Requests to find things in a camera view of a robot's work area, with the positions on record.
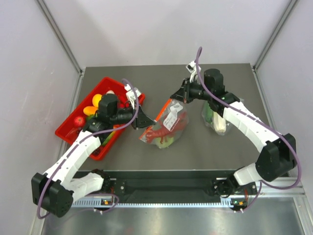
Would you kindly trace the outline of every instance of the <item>enclosure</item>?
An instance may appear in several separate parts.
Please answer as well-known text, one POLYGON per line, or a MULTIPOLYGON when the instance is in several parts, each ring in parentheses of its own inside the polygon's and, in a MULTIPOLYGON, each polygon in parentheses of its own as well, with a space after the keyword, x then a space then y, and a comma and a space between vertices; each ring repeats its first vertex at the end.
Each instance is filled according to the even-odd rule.
MULTIPOLYGON (((312 1, 12 0, 0 9, 1 234, 313 234, 312 1), (55 231, 39 220, 30 181, 68 148, 54 132, 77 104, 102 78, 127 78, 155 118, 189 76, 185 66, 200 46, 203 71, 219 69, 226 89, 255 116, 295 136, 298 187, 264 187, 244 214, 116 208, 80 213, 55 231)), ((204 129, 202 106, 188 106, 188 128, 168 149, 141 142, 142 131, 128 128, 103 160, 89 158, 80 171, 227 171, 255 162, 257 150, 236 128, 225 136, 204 129)), ((297 174, 274 183, 290 185, 297 174)), ((63 221, 51 219, 54 226, 63 221)))

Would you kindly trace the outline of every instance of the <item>white wall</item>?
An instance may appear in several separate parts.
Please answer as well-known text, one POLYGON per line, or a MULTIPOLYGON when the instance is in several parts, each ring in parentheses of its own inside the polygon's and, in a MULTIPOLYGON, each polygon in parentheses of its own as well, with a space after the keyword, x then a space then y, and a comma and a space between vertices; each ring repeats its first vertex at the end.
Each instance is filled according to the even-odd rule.
POLYGON ((259 69, 275 124, 296 137, 313 208, 313 1, 300 0, 259 69))
POLYGON ((31 178, 57 159, 54 135, 78 78, 34 0, 0 3, 0 234, 27 234, 31 178))
POLYGON ((254 64, 289 0, 45 0, 81 67, 254 64))

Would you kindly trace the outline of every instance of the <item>red plastic basket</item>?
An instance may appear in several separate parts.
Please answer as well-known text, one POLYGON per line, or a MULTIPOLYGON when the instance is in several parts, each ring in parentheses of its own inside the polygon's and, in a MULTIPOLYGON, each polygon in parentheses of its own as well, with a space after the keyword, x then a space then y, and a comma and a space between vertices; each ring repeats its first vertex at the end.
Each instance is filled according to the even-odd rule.
MULTIPOLYGON (((68 118, 59 126, 59 128, 55 131, 55 134, 64 141, 66 141, 67 143, 73 144, 80 132, 80 129, 74 126, 74 119, 77 116, 86 117, 86 115, 83 113, 83 109, 86 106, 92 106, 93 96, 95 94, 105 94, 109 90, 114 91, 114 93, 118 96, 119 100, 121 101, 122 106, 127 102, 126 90, 124 89, 124 85, 109 77, 105 77, 76 107, 76 109, 68 116, 68 118)), ((145 95, 141 94, 139 96, 139 103, 141 105, 143 104, 144 99, 145 95)), ((116 131, 115 134, 110 139, 110 141, 105 146, 100 146, 90 155, 90 157, 97 161, 102 160, 124 130, 125 129, 116 131)))

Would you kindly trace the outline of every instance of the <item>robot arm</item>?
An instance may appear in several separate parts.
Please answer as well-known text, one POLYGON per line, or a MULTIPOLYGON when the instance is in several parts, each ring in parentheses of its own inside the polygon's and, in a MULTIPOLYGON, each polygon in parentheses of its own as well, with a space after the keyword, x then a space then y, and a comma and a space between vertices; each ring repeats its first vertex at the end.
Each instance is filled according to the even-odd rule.
MULTIPOLYGON (((97 136, 90 135, 132 120, 135 113, 134 100, 131 95, 127 97, 131 107, 119 109, 116 95, 102 96, 95 117, 86 123, 72 146, 44 174, 36 173, 32 178, 34 204, 39 204, 39 198, 44 193, 41 207, 57 217, 62 217, 68 212, 73 202, 80 198, 95 191, 108 192, 110 190, 110 186, 106 184, 109 177, 101 170, 96 169, 80 179, 73 179, 73 177, 89 155, 101 146, 110 132, 97 136)), ((146 128, 154 124, 155 121, 146 116, 139 106, 138 115, 132 122, 132 127, 134 129, 146 128)))
MULTIPOLYGON (((171 98, 184 103, 190 103, 194 99, 206 100, 210 108, 221 118, 236 126, 251 142, 260 153, 258 160, 248 166, 242 167, 230 175, 224 185, 232 191, 249 183, 265 180, 273 181, 289 170, 296 167, 296 161, 288 147, 276 134, 269 131, 256 122, 259 120, 253 115, 234 94, 225 91, 223 75, 217 69, 209 69, 204 72, 204 84, 216 97, 223 100, 230 106, 243 111, 246 115, 236 112, 231 108, 224 107, 214 100, 199 84, 194 72, 196 64, 191 62, 186 66, 192 74, 190 78, 184 79, 181 88, 171 98)), ((291 134, 284 135, 284 138, 295 150, 295 138, 291 134)))

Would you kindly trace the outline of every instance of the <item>bag with vegetables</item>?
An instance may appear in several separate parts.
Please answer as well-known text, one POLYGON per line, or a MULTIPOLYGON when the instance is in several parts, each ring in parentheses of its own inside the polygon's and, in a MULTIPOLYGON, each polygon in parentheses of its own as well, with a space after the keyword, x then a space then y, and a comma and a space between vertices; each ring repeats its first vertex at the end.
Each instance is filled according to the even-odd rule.
POLYGON ((211 127, 218 135, 225 135, 232 127, 232 124, 229 121, 226 121, 218 113, 214 112, 208 102, 204 102, 202 113, 201 113, 204 124, 208 127, 211 127))

